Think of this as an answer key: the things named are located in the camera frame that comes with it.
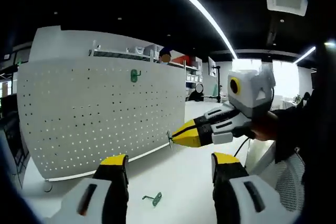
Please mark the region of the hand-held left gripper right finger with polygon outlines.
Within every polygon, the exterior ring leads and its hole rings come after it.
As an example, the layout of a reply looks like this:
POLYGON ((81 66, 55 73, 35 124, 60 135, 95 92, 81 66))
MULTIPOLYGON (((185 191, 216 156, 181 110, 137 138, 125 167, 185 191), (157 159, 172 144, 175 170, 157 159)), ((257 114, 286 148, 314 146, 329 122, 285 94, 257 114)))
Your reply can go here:
POLYGON ((295 223, 280 195, 257 175, 249 175, 235 156, 212 153, 213 201, 217 223, 295 223))

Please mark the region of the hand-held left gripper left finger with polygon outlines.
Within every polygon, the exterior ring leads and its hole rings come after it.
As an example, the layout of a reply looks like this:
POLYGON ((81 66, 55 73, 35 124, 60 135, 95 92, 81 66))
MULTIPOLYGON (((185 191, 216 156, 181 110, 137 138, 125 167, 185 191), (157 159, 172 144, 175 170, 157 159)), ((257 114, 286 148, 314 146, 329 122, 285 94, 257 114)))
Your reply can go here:
POLYGON ((84 178, 61 201, 49 223, 126 223, 129 201, 128 155, 105 158, 91 178, 84 178))

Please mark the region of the person's right hand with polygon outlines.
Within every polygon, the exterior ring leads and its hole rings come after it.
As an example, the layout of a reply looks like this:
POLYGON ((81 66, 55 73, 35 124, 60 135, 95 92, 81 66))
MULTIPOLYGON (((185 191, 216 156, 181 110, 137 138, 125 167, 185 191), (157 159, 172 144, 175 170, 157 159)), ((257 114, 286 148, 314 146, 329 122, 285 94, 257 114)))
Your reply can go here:
POLYGON ((272 112, 253 119, 250 129, 255 134, 255 139, 260 141, 275 141, 278 131, 278 117, 272 112))

